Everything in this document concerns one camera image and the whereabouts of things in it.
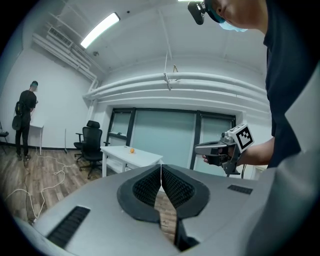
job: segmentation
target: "person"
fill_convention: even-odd
[[[31,121],[31,112],[35,109],[37,104],[37,97],[34,92],[38,89],[38,82],[33,81],[30,85],[29,90],[25,90],[21,93],[19,102],[24,104],[23,113],[21,116],[21,128],[15,133],[15,146],[16,146],[16,154],[19,161],[22,160],[21,156],[21,145],[20,139],[22,135],[23,142],[23,154],[24,160],[28,161],[31,157],[28,154],[28,136],[30,129],[30,121]]]
[[[272,117],[272,139],[249,147],[237,164],[277,167],[282,160],[301,151],[285,113],[308,83],[319,61],[317,39],[312,38],[319,8],[308,2],[302,10],[299,4],[284,0],[205,0],[205,4],[217,23],[227,22],[236,28],[256,29],[264,34],[265,88]]]

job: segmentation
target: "white desk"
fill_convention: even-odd
[[[160,163],[162,155],[152,154],[139,149],[134,149],[135,154],[130,154],[129,146],[102,146],[102,177],[107,176],[107,156],[122,163],[122,172],[126,171],[126,166],[133,168],[152,166]]]
[[[39,121],[32,121],[30,123],[31,127],[35,127],[40,129],[40,156],[41,156],[41,149],[42,149],[42,133],[43,133],[43,129],[45,124],[43,122],[39,122]]]

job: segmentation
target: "fluorescent light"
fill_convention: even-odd
[[[83,39],[81,45],[87,48],[98,36],[110,28],[113,24],[120,21],[118,15],[114,12],[101,21],[86,37]]]

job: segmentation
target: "white cable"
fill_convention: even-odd
[[[51,159],[54,159],[58,164],[63,165],[62,170],[53,173],[54,175],[58,175],[59,173],[63,173],[63,179],[62,179],[62,181],[60,181],[58,184],[56,184],[56,185],[54,185],[54,186],[48,186],[48,187],[46,187],[46,188],[44,188],[44,189],[41,190],[41,196],[42,196],[42,199],[43,199],[43,203],[42,203],[42,205],[41,205],[41,209],[40,209],[38,215],[36,215],[36,213],[35,213],[34,206],[33,206],[32,200],[31,200],[31,195],[30,195],[30,193],[27,192],[27,191],[24,190],[24,189],[21,189],[21,188],[16,189],[16,190],[13,191],[11,194],[9,194],[9,195],[5,198],[4,201],[6,201],[12,194],[14,194],[14,193],[17,192],[17,191],[24,191],[24,192],[26,192],[26,193],[29,195],[29,197],[30,197],[31,208],[32,208],[34,217],[35,217],[36,219],[38,219],[39,216],[40,216],[40,214],[41,214],[41,211],[42,211],[42,209],[43,209],[43,207],[44,207],[44,205],[45,205],[45,201],[46,201],[43,192],[44,192],[45,190],[48,190],[48,189],[53,189],[53,188],[59,186],[61,183],[63,183],[63,182],[65,181],[65,177],[66,177],[66,173],[64,172],[64,169],[65,169],[66,167],[70,167],[70,168],[76,167],[76,165],[75,165],[75,164],[73,164],[73,165],[65,165],[64,163],[59,162],[56,158],[54,158],[54,157],[52,157],[52,156],[40,156],[40,155],[38,155],[38,149],[37,149],[37,147],[35,147],[35,155],[36,155],[38,158],[51,158]]]

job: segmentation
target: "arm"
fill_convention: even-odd
[[[252,165],[252,166],[264,166],[268,165],[271,157],[274,153],[275,137],[268,140],[265,143],[254,145],[249,147],[243,152],[238,166],[240,165]]]

